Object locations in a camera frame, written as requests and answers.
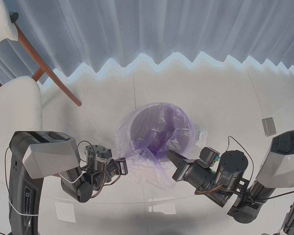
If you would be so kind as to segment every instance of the blue-gray curtain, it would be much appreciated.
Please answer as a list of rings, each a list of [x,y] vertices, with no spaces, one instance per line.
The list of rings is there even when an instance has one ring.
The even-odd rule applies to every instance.
[[[294,0],[4,0],[38,53],[70,76],[82,63],[98,72],[140,53],[156,64],[174,52],[218,61],[294,65]],[[18,42],[0,43],[0,82],[31,76],[37,64]]]

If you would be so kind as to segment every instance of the white cable tie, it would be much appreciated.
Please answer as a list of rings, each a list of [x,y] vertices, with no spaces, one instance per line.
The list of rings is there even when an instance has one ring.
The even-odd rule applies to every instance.
[[[23,213],[19,213],[16,209],[15,209],[15,207],[12,205],[12,203],[11,203],[11,201],[10,201],[10,198],[8,198],[8,200],[9,200],[9,203],[10,203],[10,205],[13,207],[13,209],[17,212],[17,214],[19,214],[19,215],[22,215],[22,216],[30,216],[30,217],[36,217],[36,216],[38,216],[39,214],[23,214]]]
[[[60,173],[59,175],[61,176],[61,178],[65,179],[67,182],[71,183],[71,184],[74,184],[76,181],[78,181],[80,179],[80,177],[82,177],[82,175],[85,173],[85,171],[82,171],[82,174],[77,178],[75,179],[75,181],[71,182],[71,181],[68,181],[65,177],[63,177]]]

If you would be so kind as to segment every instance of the robotic arm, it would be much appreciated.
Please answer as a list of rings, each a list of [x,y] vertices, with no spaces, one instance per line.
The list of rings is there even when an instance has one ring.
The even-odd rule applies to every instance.
[[[9,181],[12,231],[9,235],[38,234],[44,177],[59,173],[62,189],[84,203],[92,197],[93,190],[100,191],[116,174],[120,177],[128,173],[124,158],[112,159],[111,150],[99,145],[85,148],[86,166],[81,168],[75,139],[60,132],[18,131],[9,147],[12,152]]]
[[[223,207],[235,194],[237,199],[227,213],[239,223],[250,223],[259,214],[262,205],[276,188],[294,187],[294,130],[272,139],[267,155],[255,182],[243,178],[248,166],[241,151],[220,153],[205,147],[199,159],[187,159],[174,151],[167,151],[168,158],[177,167],[175,181],[186,181],[196,188],[196,195],[205,195]],[[220,159],[217,171],[210,167]],[[294,202],[286,215],[278,235],[294,235]]]

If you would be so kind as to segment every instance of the crumpled plastic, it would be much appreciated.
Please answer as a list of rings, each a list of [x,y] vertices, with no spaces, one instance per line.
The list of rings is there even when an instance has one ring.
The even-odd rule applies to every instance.
[[[164,190],[174,188],[176,170],[166,157],[169,149],[188,157],[195,143],[195,129],[181,108],[152,103],[131,112],[115,132],[117,154],[125,157],[129,176]]]

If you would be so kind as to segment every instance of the chair seat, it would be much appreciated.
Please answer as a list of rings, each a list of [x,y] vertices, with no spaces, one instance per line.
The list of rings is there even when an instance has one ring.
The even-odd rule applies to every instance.
[[[42,108],[38,84],[22,76],[0,87],[0,182],[5,183],[4,154],[15,131],[41,131]],[[7,175],[11,152],[7,153]]]

